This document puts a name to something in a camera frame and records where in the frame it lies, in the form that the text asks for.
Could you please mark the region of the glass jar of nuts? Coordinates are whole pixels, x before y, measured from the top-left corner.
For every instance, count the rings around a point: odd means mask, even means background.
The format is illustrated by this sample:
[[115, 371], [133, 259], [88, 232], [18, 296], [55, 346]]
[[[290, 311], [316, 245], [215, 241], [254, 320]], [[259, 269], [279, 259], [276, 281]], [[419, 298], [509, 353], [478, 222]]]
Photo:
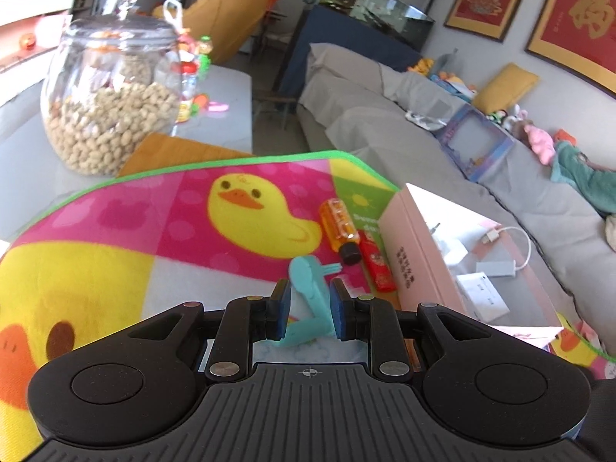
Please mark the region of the glass jar of nuts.
[[108, 15], [73, 21], [44, 79], [41, 113], [60, 160], [114, 175], [150, 134], [176, 126], [182, 73], [176, 28], [119, 0]]

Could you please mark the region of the pink plush toy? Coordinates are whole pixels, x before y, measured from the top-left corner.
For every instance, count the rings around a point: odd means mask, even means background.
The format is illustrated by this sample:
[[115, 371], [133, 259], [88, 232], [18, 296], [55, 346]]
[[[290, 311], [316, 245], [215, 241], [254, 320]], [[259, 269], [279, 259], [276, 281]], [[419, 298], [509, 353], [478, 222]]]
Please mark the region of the pink plush toy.
[[537, 156], [540, 163], [549, 166], [556, 156], [553, 138], [547, 131], [532, 124], [524, 126], [528, 147]]

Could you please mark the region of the purple framed picture box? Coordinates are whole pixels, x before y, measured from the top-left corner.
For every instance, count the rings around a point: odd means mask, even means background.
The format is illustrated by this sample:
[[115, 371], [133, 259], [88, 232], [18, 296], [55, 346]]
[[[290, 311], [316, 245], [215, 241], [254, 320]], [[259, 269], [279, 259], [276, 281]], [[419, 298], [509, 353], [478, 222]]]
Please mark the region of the purple framed picture box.
[[514, 147], [514, 138], [469, 104], [434, 133], [440, 146], [469, 181], [477, 182]]

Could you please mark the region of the white rectangular product box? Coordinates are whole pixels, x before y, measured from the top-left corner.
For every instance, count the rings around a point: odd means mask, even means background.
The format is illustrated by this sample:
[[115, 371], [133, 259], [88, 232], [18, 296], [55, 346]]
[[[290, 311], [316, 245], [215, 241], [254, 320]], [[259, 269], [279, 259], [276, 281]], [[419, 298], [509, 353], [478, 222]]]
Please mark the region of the white rectangular product box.
[[476, 319], [489, 323], [509, 313], [506, 302], [483, 272], [459, 274], [456, 282]]

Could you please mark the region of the red gold calligraphy picture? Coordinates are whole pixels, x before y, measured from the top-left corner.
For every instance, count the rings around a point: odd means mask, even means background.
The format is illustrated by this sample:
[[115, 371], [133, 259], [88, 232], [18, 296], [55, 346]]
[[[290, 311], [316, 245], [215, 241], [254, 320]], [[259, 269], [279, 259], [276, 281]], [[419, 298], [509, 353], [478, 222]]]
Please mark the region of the red gold calligraphy picture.
[[545, 0], [526, 51], [615, 95], [615, 0]]

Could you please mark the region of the white travel plug adapter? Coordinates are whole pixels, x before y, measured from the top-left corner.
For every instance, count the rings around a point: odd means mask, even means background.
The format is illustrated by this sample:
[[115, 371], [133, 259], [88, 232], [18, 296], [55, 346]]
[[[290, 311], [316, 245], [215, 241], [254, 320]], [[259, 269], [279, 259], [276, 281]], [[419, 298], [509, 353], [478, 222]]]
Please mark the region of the white travel plug adapter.
[[430, 229], [431, 237], [448, 267], [458, 265], [468, 254], [468, 249], [445, 225], [437, 223]]

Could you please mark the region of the white plastic bag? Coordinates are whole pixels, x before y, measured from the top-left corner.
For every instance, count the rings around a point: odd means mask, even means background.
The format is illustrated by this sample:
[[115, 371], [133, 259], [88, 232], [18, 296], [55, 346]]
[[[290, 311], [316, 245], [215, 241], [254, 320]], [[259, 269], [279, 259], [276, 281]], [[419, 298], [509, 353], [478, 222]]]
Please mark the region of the white plastic bag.
[[177, 0], [166, 0], [163, 3], [163, 17], [179, 35], [188, 35], [190, 30], [184, 26], [184, 8]]

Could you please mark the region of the red packet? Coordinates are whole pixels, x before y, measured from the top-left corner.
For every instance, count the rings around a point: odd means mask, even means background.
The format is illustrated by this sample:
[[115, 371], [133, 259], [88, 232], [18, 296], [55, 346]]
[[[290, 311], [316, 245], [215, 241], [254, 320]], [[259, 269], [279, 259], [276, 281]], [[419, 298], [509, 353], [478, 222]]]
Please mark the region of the red packet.
[[358, 234], [362, 260], [376, 289], [382, 293], [395, 292], [397, 287], [393, 281], [392, 271], [390, 271], [390, 267], [388, 267], [373, 235], [363, 229], [360, 229]]

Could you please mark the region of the grey covered sofa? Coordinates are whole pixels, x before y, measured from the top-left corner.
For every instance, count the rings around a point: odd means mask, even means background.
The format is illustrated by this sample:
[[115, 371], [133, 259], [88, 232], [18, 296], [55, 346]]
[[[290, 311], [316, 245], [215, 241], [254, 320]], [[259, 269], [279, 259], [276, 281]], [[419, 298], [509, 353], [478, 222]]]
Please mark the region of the grey covered sofa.
[[399, 186], [414, 184], [538, 246], [531, 266], [556, 310], [581, 318], [615, 350], [615, 253], [604, 220], [531, 149], [417, 73], [349, 49], [308, 47], [299, 119], [313, 150], [357, 156]]

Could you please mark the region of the orange liquid bottle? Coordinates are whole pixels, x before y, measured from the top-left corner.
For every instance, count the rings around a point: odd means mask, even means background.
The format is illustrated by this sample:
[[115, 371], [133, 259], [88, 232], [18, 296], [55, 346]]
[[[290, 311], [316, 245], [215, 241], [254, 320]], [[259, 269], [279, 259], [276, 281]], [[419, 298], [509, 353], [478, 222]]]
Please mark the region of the orange liquid bottle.
[[325, 200], [318, 209], [318, 215], [329, 244], [340, 260], [348, 266], [360, 263], [360, 235], [343, 200]]

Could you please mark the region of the teal plastic clip tool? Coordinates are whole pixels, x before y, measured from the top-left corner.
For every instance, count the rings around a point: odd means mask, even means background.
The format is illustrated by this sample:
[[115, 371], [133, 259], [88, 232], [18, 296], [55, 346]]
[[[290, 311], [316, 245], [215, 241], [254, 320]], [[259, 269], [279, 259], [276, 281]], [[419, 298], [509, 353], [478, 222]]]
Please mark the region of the teal plastic clip tool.
[[274, 342], [273, 346], [292, 347], [335, 335], [326, 278], [342, 270], [341, 263], [323, 265], [316, 256], [297, 256], [291, 260], [288, 268], [289, 281], [292, 289], [304, 299], [311, 316], [289, 323], [285, 337]]

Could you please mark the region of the dark blue cabinet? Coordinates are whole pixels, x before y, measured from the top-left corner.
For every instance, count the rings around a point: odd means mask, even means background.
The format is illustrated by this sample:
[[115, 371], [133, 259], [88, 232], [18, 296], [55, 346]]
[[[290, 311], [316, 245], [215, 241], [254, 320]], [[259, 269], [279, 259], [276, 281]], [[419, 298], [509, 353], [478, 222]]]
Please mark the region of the dark blue cabinet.
[[298, 98], [305, 85], [312, 44], [346, 48], [397, 71], [415, 66], [422, 54], [390, 35], [343, 13], [316, 5], [303, 10], [274, 82], [274, 91]]

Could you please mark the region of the white slim adapter box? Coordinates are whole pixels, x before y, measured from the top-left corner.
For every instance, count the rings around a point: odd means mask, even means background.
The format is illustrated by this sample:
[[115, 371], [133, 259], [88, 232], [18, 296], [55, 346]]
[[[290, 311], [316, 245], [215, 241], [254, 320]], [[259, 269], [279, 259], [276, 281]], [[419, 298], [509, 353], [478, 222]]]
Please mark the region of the white slim adapter box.
[[520, 271], [525, 269], [531, 261], [532, 242], [531, 236], [520, 226], [498, 226], [490, 229], [481, 239], [482, 244], [489, 245], [504, 238], [509, 233], [519, 233], [526, 241], [526, 256], [522, 262], [513, 258], [481, 260], [475, 264], [475, 271], [485, 274], [488, 278], [514, 278]]

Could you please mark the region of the green toy bottle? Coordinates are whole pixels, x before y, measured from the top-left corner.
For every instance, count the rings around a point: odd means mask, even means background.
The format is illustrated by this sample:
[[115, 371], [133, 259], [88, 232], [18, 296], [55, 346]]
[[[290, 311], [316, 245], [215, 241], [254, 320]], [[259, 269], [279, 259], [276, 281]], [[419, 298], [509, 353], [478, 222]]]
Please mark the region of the green toy bottle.
[[198, 78], [203, 79], [211, 65], [210, 54], [213, 43], [208, 35], [202, 35], [195, 45], [195, 56], [198, 59]]

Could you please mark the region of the yellow cushion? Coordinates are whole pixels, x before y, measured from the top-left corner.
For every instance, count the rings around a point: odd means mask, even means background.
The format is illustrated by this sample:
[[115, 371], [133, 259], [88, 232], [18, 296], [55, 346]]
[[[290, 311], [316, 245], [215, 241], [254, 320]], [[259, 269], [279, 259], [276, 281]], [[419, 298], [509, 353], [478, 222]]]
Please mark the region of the yellow cushion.
[[478, 92], [471, 104], [486, 115], [508, 110], [531, 92], [539, 80], [539, 75], [509, 63]]

